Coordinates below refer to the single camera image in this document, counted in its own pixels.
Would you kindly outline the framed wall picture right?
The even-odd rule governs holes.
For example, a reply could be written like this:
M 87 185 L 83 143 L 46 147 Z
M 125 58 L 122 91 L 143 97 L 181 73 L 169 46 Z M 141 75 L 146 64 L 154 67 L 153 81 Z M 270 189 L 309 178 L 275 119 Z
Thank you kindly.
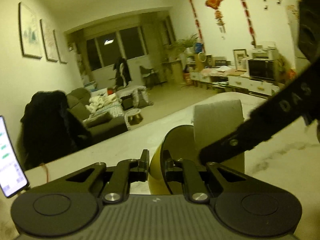
M 67 64 L 66 43 L 62 33 L 56 29 L 53 30 L 57 47 L 57 53 L 60 63 Z

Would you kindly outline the black microwave oven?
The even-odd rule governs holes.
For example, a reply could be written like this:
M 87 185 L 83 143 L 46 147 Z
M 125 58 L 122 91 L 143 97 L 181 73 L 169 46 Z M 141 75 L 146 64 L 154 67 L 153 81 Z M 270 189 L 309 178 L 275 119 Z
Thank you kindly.
M 274 74 L 274 65 L 274 61 L 270 60 L 249 60 L 249 75 L 251 77 L 275 81 L 276 76 Z

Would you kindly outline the white sponge block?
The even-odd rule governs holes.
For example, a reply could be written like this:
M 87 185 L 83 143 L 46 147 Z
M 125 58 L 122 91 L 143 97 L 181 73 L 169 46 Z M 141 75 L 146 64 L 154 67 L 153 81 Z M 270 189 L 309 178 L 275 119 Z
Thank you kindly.
M 239 99 L 196 105 L 193 113 L 194 140 L 197 152 L 234 132 L 244 122 Z

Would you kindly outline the framed wall picture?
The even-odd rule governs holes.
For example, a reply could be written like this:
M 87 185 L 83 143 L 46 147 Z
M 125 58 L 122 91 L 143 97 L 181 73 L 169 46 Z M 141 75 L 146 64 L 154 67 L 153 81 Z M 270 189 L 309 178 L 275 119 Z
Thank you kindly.
M 66 43 L 62 33 L 56 29 L 53 30 L 57 47 L 57 53 L 60 63 L 67 64 Z
M 40 19 L 42 38 L 44 43 L 44 50 L 46 59 L 51 62 L 57 62 L 59 60 L 57 48 L 55 44 L 55 38 L 52 26 L 45 20 Z
M 23 2 L 18 5 L 18 23 L 22 55 L 40 60 L 42 55 L 38 21 L 33 11 Z

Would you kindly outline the chair with black coat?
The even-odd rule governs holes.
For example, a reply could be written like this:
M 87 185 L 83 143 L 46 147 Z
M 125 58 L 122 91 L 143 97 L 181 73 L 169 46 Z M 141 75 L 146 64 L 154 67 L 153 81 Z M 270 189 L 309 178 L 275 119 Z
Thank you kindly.
M 70 111 L 60 90 L 35 93 L 25 106 L 18 151 L 25 170 L 93 145 L 90 132 Z

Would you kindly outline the framed picture on cabinet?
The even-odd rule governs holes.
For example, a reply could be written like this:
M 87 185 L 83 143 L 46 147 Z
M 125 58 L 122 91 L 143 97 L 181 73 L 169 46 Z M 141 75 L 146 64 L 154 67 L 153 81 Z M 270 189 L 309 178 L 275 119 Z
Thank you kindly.
M 247 50 L 246 49 L 234 49 L 234 63 L 236 70 L 246 71 L 247 69 Z

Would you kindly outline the framed wall picture left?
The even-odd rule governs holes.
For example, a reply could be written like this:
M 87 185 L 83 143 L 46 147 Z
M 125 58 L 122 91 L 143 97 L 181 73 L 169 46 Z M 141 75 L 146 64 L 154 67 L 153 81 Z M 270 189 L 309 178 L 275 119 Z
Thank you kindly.
M 23 2 L 18 5 L 18 23 L 22 55 L 40 60 L 42 55 L 38 21 L 33 11 Z

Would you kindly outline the jacket on coat stand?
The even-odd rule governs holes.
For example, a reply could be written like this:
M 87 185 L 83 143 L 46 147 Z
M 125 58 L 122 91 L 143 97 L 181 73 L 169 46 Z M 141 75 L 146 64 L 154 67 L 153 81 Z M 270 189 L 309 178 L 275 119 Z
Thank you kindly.
M 127 61 L 123 57 L 118 57 L 113 70 L 116 71 L 116 87 L 126 87 L 132 81 Z

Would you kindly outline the potted green plant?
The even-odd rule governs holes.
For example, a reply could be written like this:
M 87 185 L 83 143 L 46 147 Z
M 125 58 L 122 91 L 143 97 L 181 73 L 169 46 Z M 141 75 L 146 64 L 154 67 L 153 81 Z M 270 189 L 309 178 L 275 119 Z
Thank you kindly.
M 183 53 L 187 48 L 193 48 L 198 42 L 198 35 L 193 34 L 187 38 L 175 41 L 170 48 L 177 53 Z

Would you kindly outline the white printer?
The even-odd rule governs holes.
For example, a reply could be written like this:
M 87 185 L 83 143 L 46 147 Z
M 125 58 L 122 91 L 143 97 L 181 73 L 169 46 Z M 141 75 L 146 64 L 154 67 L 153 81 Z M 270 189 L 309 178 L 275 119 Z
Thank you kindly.
M 276 47 L 262 47 L 262 48 L 254 48 L 251 52 L 251 58 L 254 60 L 277 60 L 279 57 L 278 50 Z

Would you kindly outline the white tv cabinet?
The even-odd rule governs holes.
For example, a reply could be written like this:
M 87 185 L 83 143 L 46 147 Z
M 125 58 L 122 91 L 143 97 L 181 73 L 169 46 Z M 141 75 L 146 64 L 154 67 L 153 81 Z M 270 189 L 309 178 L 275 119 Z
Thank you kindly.
M 273 83 L 252 80 L 239 75 L 205 76 L 199 72 L 191 72 L 190 79 L 196 85 L 205 85 L 206 88 L 223 90 L 224 92 L 244 91 L 245 93 L 269 97 L 280 91 L 279 86 Z

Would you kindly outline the dark grey sofa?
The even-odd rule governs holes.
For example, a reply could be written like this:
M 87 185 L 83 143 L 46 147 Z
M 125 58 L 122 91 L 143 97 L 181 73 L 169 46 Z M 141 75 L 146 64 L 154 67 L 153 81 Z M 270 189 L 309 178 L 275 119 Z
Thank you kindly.
M 69 111 L 89 132 L 95 143 L 127 132 L 128 126 L 123 114 L 115 116 L 111 111 L 91 113 L 88 105 L 90 93 L 85 88 L 77 88 L 67 94 Z

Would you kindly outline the red chinese knot ornament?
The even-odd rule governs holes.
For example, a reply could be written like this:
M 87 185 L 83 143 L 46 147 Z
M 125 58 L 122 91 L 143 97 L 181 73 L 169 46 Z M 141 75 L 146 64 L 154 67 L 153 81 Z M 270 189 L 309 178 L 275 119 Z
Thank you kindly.
M 221 38 L 224 40 L 225 39 L 225 23 L 223 21 L 223 14 L 220 10 L 220 5 L 223 0 L 206 0 L 205 1 L 205 6 L 209 7 L 214 10 L 214 17 L 216 20 L 216 25 L 219 28 L 219 31 L 221 33 Z

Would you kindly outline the smartphone with lit screen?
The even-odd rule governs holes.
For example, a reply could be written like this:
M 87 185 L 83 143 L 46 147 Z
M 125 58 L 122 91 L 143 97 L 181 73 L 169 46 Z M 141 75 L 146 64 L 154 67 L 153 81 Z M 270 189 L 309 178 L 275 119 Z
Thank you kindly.
M 21 165 L 12 146 L 4 117 L 1 115 L 0 132 L 0 177 L 1 191 L 6 198 L 11 198 L 29 186 Z

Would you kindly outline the small round white stool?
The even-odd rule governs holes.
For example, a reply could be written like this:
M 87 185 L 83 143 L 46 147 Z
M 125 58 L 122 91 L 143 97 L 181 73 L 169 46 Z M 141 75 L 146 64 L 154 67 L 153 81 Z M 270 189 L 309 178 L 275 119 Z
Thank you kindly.
M 128 110 L 125 113 L 125 121 L 129 129 L 134 125 L 140 124 L 143 121 L 141 109 L 133 108 Z

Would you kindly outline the framed wall picture middle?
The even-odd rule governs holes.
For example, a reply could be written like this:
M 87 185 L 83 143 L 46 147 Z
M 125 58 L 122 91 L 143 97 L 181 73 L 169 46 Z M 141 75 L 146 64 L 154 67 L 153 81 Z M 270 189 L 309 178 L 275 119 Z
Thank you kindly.
M 55 38 L 52 26 L 45 20 L 40 19 L 42 38 L 44 43 L 44 50 L 46 59 L 51 62 L 57 62 L 59 60 L 57 48 L 55 44 Z

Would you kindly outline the black wooden chair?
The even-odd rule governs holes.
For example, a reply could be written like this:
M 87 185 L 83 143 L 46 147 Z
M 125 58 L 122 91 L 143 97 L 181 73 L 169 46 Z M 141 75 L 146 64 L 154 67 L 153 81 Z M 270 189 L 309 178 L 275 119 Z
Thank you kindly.
M 161 82 L 159 80 L 158 73 L 153 68 L 139 67 L 140 74 L 147 88 L 152 89 Z

